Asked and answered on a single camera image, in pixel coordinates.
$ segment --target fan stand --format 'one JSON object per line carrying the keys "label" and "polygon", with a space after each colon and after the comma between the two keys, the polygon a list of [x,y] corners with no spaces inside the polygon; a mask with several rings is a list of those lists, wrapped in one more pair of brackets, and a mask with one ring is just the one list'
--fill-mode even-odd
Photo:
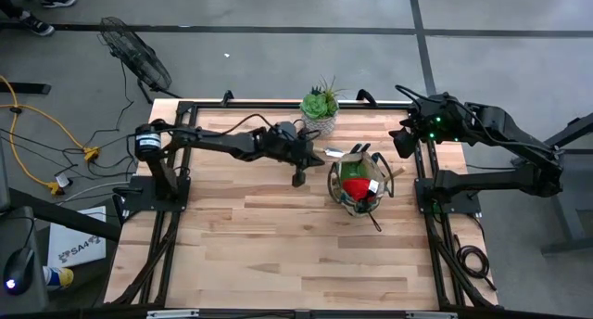
{"label": "fan stand", "polygon": [[[149,105],[152,105],[154,103],[154,101],[153,101],[153,99],[150,98],[150,96],[148,96],[148,92],[145,89],[145,84],[142,82],[142,80],[140,80],[140,78],[138,78],[138,80],[136,82],[138,83],[138,87],[140,87],[140,90],[142,91],[142,94],[145,96],[146,102]],[[157,87],[151,87],[151,86],[148,86],[148,87],[150,88],[150,91],[152,91],[152,92],[160,92],[160,93],[164,93],[164,94],[166,94],[168,96],[173,96],[175,98],[182,98],[180,96],[177,96],[174,93],[171,93],[169,91],[166,91],[166,90],[163,90],[163,89],[160,89],[160,88],[157,88]]]}

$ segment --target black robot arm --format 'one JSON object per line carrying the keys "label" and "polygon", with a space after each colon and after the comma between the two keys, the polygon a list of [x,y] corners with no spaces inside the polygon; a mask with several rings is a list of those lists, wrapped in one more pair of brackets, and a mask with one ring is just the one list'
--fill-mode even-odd
{"label": "black robot arm", "polygon": [[[164,147],[161,133],[171,134],[170,142]],[[308,167],[324,164],[313,152],[313,143],[308,136],[298,134],[295,125],[288,121],[271,128],[260,127],[246,133],[228,134],[154,120],[136,128],[135,137],[135,155],[140,161],[145,161],[152,172],[157,199],[176,199],[177,175],[164,159],[185,147],[224,152],[242,161],[266,157],[290,163],[296,167],[293,186],[305,183],[303,171]]]}
{"label": "black robot arm", "polygon": [[[413,93],[402,86],[396,88],[406,95]],[[562,168],[556,149],[521,130],[502,108],[462,104],[454,96],[444,93],[414,99],[408,113],[409,117],[400,122],[402,129],[389,133],[401,158],[409,157],[419,140],[431,139],[437,144],[450,141],[473,146],[480,142],[491,147],[504,147],[528,161],[510,172],[456,174],[439,171],[427,191],[432,198],[450,202],[452,196],[465,190],[519,189],[541,197],[561,191]]]}

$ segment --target yellow cable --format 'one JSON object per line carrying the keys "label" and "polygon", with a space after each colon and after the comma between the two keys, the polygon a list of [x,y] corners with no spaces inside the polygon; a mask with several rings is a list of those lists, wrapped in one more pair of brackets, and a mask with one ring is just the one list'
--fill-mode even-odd
{"label": "yellow cable", "polygon": [[[27,105],[19,105],[19,101],[17,100],[17,94],[15,93],[14,89],[12,88],[12,86],[10,85],[10,83],[8,82],[8,80],[0,75],[0,80],[2,80],[2,82],[4,82],[6,84],[6,86],[8,86],[8,90],[10,91],[10,94],[12,95],[12,99],[13,99],[13,105],[0,105],[0,108],[10,108],[10,107],[14,107],[14,108],[26,108],[26,109],[30,109],[33,110],[39,114],[42,114],[43,116],[45,116],[48,120],[52,121],[53,123],[57,124],[63,131],[64,133],[66,133],[66,135],[72,140],[72,142],[74,142],[74,144],[76,146],[78,146],[79,148],[81,148],[84,152],[87,153],[87,155],[89,153],[96,153],[98,155],[98,150],[96,150],[95,148],[88,148],[88,147],[84,147],[81,143],[79,143],[76,138],[74,138],[74,136],[72,136],[72,134],[68,131],[68,129],[66,129],[66,127],[64,127],[64,125],[62,123],[60,123],[58,120],[54,119],[52,116],[46,114],[45,112],[32,107],[32,106],[27,106]],[[20,168],[25,172],[25,174],[27,174],[27,176],[29,176],[34,182],[40,184],[40,185],[45,185],[48,188],[51,189],[52,194],[55,195],[57,193],[59,193],[59,191],[61,190],[59,184],[57,182],[52,182],[52,183],[47,183],[45,181],[42,181],[40,179],[38,179],[37,177],[35,177],[33,174],[31,174],[29,172],[29,170],[27,170],[27,167],[22,163],[22,161],[20,160],[19,157],[19,153],[17,152],[17,149],[15,148],[14,145],[14,131],[15,128],[17,126],[17,118],[19,117],[19,115],[17,113],[14,114],[14,117],[12,118],[12,125],[10,125],[10,147],[12,149],[12,153],[15,155],[15,159],[17,160],[17,163],[19,164]]]}
{"label": "yellow cable", "polygon": [[[0,108],[10,108],[10,107],[15,107],[14,105],[0,105]],[[62,124],[60,121],[54,119],[51,115],[43,112],[40,109],[37,109],[33,106],[28,106],[28,105],[18,105],[19,108],[25,108],[25,109],[30,109],[32,111],[35,111],[37,113],[42,114],[43,116],[45,116],[48,120],[52,121],[53,123],[57,124],[57,126],[59,126],[62,131],[64,131],[65,134],[68,135],[68,137],[72,140],[72,142],[74,142],[74,144],[79,147],[79,148],[84,148],[82,146],[82,144],[76,140],[76,138],[74,138],[74,136],[70,133],[70,131],[68,131],[68,129],[66,129],[66,127],[64,127],[64,124]]]}

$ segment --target potted succulent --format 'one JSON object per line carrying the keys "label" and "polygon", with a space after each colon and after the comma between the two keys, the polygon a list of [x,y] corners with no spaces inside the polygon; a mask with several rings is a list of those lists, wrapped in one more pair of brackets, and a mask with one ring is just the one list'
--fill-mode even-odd
{"label": "potted succulent", "polygon": [[300,109],[303,111],[301,120],[308,132],[319,131],[319,136],[330,134],[335,127],[337,111],[340,109],[337,97],[342,90],[334,90],[335,77],[328,84],[322,77],[320,86],[313,86],[303,98]]}

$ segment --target computer mouse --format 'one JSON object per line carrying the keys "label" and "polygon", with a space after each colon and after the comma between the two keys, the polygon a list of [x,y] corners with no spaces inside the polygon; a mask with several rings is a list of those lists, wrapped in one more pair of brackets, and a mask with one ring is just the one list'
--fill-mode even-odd
{"label": "computer mouse", "polygon": [[16,250],[8,257],[4,267],[4,289],[9,295],[20,295],[31,286],[33,257],[35,252],[28,248]]}

